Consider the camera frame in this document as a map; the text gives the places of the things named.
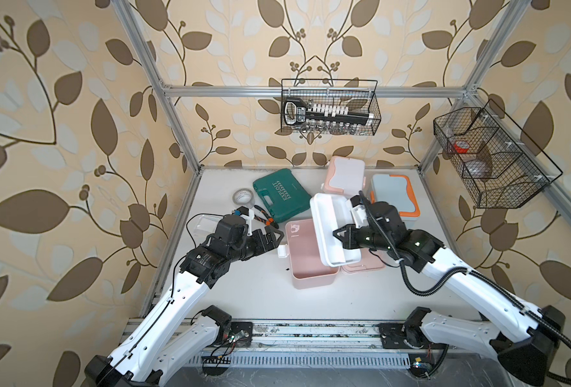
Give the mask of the blue box orange trim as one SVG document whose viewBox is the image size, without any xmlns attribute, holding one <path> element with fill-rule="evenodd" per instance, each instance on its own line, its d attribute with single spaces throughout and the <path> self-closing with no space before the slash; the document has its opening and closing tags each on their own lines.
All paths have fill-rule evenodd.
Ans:
<svg viewBox="0 0 571 387">
<path fill-rule="evenodd" d="M 374 174 L 371 177 L 371 201 L 394 206 L 404 222 L 416 221 L 421 212 L 411 180 L 397 174 Z"/>
</svg>

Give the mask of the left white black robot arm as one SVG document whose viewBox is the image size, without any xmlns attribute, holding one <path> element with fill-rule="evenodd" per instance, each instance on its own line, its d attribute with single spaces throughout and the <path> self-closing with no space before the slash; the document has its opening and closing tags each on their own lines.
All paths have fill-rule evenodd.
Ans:
<svg viewBox="0 0 571 387">
<path fill-rule="evenodd" d="M 233 263 L 277 249 L 284 236 L 271 226 L 253 230 L 246 215 L 222 217 L 214 232 L 183 256 L 170 287 L 137 329 L 110 355 L 87 364 L 85 383 L 163 386 L 203 348 L 227 343 L 232 317 L 216 306 L 202 311 L 188 332 L 174 333 Z"/>
</svg>

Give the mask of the white box pink trim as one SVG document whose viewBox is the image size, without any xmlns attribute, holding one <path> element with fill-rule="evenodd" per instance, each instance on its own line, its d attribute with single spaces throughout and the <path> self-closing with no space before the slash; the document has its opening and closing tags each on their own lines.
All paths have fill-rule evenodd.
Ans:
<svg viewBox="0 0 571 387">
<path fill-rule="evenodd" d="M 365 170 L 363 160 L 333 156 L 328 163 L 327 176 L 321 190 L 326 194 L 355 196 L 366 188 Z"/>
</svg>

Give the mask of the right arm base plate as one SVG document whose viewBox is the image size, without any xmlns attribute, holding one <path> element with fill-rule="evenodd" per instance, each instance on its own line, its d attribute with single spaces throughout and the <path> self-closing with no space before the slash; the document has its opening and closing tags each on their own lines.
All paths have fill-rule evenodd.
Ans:
<svg viewBox="0 0 571 387">
<path fill-rule="evenodd" d="M 377 325 L 383 349 L 440 350 L 445 344 L 430 341 L 422 331 L 422 322 L 431 310 L 418 306 L 404 322 L 383 322 Z"/>
</svg>

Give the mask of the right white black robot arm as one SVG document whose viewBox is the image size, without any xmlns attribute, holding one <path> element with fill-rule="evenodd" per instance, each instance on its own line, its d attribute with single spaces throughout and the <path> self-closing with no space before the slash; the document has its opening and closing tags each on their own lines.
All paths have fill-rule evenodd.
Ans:
<svg viewBox="0 0 571 387">
<path fill-rule="evenodd" d="M 327 232 L 345 250 L 372 249 L 387 253 L 406 278 L 413 269 L 436 280 L 428 290 L 411 293 L 429 297 L 449 289 L 485 316 L 483 321 L 456 319 L 419 306 L 403 323 L 401 337 L 413 348 L 446 344 L 498 361 L 521 382 L 542 386 L 559 348 L 565 316 L 552 306 L 543 309 L 514 296 L 460 259 L 424 230 L 409 230 L 388 203 L 370 204 L 356 197 L 337 205 Z"/>
</svg>

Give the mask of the pink first aid box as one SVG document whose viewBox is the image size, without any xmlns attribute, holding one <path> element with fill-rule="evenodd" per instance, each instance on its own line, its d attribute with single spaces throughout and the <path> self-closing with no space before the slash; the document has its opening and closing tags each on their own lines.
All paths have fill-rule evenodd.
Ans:
<svg viewBox="0 0 571 387">
<path fill-rule="evenodd" d="M 361 260 L 340 267 L 325 266 L 319 254 L 312 219 L 290 221 L 285 225 L 286 243 L 280 246 L 280 257 L 290 260 L 292 283 L 297 290 L 331 285 L 338 274 L 356 275 L 371 273 L 385 265 L 368 250 L 361 251 Z"/>
</svg>

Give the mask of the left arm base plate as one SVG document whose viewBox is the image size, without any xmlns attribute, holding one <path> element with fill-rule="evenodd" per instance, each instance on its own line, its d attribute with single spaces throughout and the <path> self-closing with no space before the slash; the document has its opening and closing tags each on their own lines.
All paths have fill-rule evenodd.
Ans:
<svg viewBox="0 0 571 387">
<path fill-rule="evenodd" d="M 238 347 L 247 348 L 252 343 L 253 326 L 250 321 L 233 321 L 232 316 L 217 306 L 208 306 L 201 316 L 211 319 L 219 328 L 211 347 L 237 343 Z"/>
</svg>

